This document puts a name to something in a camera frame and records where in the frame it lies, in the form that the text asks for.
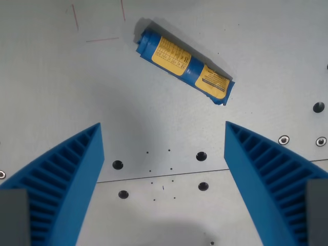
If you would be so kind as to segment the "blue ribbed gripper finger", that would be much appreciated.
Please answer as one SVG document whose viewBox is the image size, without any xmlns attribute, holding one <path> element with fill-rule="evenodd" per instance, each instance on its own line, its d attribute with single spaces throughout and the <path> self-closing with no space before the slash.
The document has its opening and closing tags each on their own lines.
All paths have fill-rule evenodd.
<svg viewBox="0 0 328 246">
<path fill-rule="evenodd" d="M 309 245 L 305 187 L 327 172 L 249 129 L 225 123 L 224 159 L 263 245 Z"/>
<path fill-rule="evenodd" d="M 1 189 L 27 191 L 32 245 L 76 244 L 104 159 L 96 123 L 1 184 Z"/>
</svg>

